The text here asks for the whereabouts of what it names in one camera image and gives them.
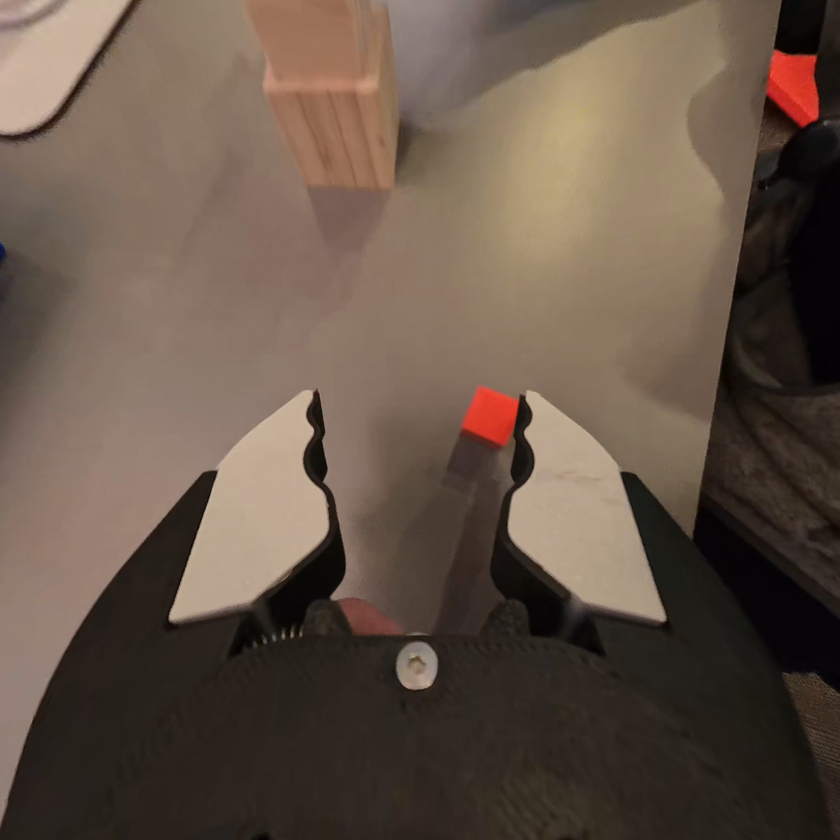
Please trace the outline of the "small orange cube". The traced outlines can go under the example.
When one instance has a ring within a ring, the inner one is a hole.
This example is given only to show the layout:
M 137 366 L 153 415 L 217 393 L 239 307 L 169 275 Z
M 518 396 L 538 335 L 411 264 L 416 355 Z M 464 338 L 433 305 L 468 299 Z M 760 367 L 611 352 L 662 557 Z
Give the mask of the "small orange cube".
M 508 445 L 518 418 L 519 399 L 486 386 L 476 388 L 459 432 L 490 448 Z

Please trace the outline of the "light wooden cube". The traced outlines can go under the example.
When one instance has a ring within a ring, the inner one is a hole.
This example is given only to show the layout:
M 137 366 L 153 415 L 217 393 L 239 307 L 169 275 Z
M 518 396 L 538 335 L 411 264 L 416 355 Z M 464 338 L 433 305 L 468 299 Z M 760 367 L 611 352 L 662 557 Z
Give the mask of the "light wooden cube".
M 400 129 L 392 32 L 373 2 L 374 47 L 358 78 L 278 78 L 266 65 L 263 91 L 276 126 L 310 188 L 390 191 Z
M 245 1 L 279 80 L 361 78 L 374 42 L 369 1 Z

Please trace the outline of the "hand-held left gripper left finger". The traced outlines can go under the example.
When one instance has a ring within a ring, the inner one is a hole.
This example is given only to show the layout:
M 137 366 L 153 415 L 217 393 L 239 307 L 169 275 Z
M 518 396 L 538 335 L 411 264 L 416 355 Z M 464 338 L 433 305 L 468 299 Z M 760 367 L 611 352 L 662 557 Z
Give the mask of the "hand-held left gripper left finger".
M 326 484 L 318 391 L 305 390 L 247 433 L 219 463 L 169 613 L 173 625 L 251 613 L 302 621 L 345 572 Z

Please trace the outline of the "orange plastic part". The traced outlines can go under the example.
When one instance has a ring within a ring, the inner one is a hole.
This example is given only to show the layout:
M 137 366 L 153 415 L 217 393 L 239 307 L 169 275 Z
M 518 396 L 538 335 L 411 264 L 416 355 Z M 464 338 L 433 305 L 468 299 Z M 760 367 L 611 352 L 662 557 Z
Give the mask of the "orange plastic part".
M 820 117 L 816 55 L 773 51 L 766 96 L 799 128 Z

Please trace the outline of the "white mat with dark edge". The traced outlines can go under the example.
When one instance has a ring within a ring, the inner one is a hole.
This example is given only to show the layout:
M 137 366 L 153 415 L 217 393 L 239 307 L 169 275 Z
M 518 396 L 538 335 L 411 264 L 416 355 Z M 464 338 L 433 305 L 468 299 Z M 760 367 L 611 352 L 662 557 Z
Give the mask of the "white mat with dark edge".
M 126 18 L 132 1 L 1 2 L 1 136 L 42 130 Z

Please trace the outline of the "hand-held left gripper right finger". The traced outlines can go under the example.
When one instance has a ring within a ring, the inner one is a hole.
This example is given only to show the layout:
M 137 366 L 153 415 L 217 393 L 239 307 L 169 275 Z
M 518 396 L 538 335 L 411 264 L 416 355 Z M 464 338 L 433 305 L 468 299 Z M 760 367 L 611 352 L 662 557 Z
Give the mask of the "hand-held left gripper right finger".
M 520 396 L 490 573 L 531 627 L 667 614 L 615 459 L 535 391 Z

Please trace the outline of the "grey carpet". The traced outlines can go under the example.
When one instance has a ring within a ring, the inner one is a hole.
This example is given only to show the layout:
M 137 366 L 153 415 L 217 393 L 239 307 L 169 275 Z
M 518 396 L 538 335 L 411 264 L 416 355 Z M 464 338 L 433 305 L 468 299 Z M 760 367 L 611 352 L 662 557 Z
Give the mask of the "grey carpet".
M 839 606 L 838 117 L 759 157 L 703 492 L 809 596 Z

